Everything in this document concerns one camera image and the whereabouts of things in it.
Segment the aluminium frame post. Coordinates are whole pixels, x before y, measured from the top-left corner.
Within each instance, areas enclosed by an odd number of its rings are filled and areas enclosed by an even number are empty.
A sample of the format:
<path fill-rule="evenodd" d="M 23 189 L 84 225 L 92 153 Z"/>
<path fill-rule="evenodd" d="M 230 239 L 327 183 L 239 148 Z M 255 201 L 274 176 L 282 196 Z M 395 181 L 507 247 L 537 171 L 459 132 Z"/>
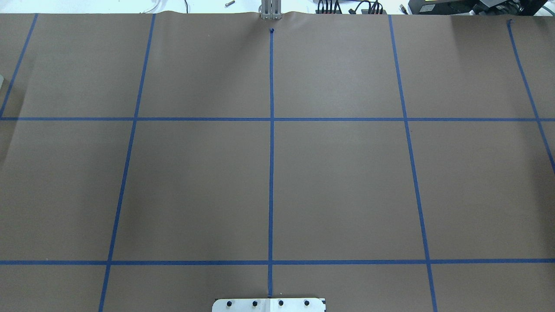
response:
<path fill-rule="evenodd" d="M 262 0 L 259 13 L 262 20 L 280 20 L 283 16 L 281 0 Z"/>

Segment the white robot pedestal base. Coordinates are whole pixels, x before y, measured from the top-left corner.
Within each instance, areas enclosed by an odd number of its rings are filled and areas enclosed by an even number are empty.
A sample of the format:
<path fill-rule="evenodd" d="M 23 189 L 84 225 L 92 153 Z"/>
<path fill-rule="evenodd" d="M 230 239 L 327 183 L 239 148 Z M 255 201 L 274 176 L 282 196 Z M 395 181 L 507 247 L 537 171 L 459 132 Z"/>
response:
<path fill-rule="evenodd" d="M 212 312 L 325 312 L 321 298 L 244 298 L 218 299 Z"/>

